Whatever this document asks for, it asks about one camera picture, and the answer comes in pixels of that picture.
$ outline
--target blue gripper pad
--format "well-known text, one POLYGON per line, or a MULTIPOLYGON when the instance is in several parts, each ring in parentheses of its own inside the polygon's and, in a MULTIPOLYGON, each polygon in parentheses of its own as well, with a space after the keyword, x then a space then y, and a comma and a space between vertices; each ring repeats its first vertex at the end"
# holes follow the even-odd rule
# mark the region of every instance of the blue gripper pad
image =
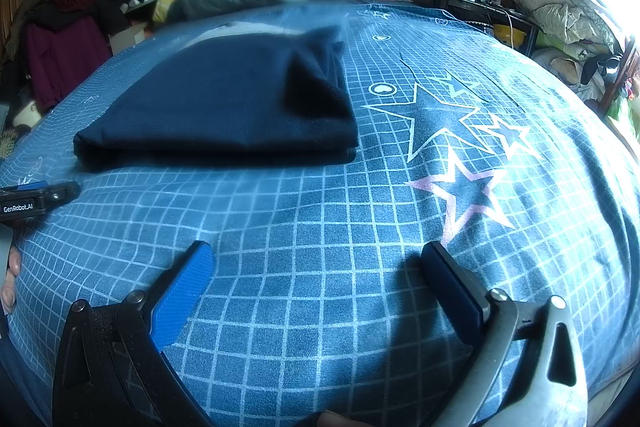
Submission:
POLYGON ((150 335, 158 351, 178 339, 216 265, 213 251, 204 241, 195 241, 184 256, 184 264, 151 310, 150 335))

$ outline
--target folded dark blue fabric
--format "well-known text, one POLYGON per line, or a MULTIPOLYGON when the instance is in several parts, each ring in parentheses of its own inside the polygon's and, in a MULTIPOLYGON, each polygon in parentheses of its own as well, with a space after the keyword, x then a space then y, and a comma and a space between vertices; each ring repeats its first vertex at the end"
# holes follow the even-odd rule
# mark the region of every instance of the folded dark blue fabric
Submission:
POLYGON ((171 55, 89 127, 74 152, 100 166, 121 152, 206 155, 240 164, 353 160, 357 127, 340 28, 205 39, 171 55))

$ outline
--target bed sheet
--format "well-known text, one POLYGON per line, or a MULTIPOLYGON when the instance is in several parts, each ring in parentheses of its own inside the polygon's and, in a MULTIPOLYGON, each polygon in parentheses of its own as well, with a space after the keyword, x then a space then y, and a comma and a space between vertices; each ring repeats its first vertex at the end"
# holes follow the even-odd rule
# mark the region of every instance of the bed sheet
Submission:
POLYGON ((437 239, 487 287, 564 296, 594 393, 640 329, 639 174, 554 76, 440 10, 312 3, 167 28, 105 63, 0 169, 3 185, 82 184, 17 239, 12 339, 50 385, 71 302, 118 302, 204 240, 215 276, 165 353, 216 425, 296 425, 325 408, 417 425, 469 353, 420 275, 422 245, 437 239), (342 27, 355 161, 84 172, 74 134, 163 57, 231 21, 342 27))

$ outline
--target wire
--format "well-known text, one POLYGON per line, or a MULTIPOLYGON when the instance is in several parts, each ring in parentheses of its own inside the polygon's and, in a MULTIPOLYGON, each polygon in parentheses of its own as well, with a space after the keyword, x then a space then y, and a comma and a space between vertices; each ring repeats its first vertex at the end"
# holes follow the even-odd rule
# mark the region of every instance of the wire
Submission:
MULTIPOLYGON (((491 8, 499 12, 502 12, 507 16, 507 19, 509 20, 509 28, 510 28, 510 36, 511 36, 511 49, 514 50, 515 47, 513 45, 513 24, 511 23, 511 15, 509 15, 509 12, 507 12, 507 10, 505 10, 504 8, 498 8, 497 6, 491 6, 491 8)), ((489 22, 491 22, 491 16, 489 15, 489 10, 487 9, 486 6, 484 7, 484 9, 486 10, 486 15, 489 18, 489 22)))
POLYGON ((494 8, 500 12, 503 12, 507 16, 507 19, 509 20, 509 28, 510 28, 509 35, 511 36, 511 49, 514 50, 515 47, 513 45, 513 23, 511 23, 511 15, 509 15, 509 12, 507 12, 507 10, 503 8, 498 8, 497 6, 494 6, 494 8))

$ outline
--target nightstand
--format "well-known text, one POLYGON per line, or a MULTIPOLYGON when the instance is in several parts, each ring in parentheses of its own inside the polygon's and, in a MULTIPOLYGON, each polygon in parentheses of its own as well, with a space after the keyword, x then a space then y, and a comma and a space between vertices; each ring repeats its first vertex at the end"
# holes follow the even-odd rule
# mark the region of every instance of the nightstand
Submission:
MULTIPOLYGON (((492 6, 481 2, 471 2, 468 0, 412 0, 425 8, 437 8, 446 10, 456 19, 465 22, 483 22, 487 24, 509 25, 509 18, 503 8, 492 6)), ((526 33, 524 43, 517 50, 530 57, 536 48, 538 38, 538 27, 524 18, 523 15, 509 12, 511 25, 526 33)))

